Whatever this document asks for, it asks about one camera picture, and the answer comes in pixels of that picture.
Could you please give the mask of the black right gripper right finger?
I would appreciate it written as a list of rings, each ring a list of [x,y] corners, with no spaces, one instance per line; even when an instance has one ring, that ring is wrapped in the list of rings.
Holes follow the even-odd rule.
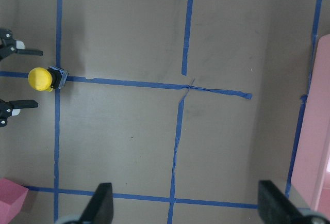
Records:
[[[258,215],[263,223],[304,223],[304,216],[270,180],[258,182]]]

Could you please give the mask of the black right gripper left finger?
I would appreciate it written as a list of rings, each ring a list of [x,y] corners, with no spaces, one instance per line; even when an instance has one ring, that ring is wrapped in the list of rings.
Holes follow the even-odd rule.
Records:
[[[113,221],[113,192],[111,183],[98,185],[92,198],[88,202],[78,223],[109,224]]]

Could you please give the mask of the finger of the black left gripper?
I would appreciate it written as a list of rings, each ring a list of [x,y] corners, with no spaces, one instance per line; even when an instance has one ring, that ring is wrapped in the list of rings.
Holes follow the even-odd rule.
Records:
[[[43,51],[36,49],[16,49],[16,53],[20,55],[43,56]]]
[[[28,108],[37,108],[38,102],[35,100],[15,100],[10,101],[12,109],[28,109]]]

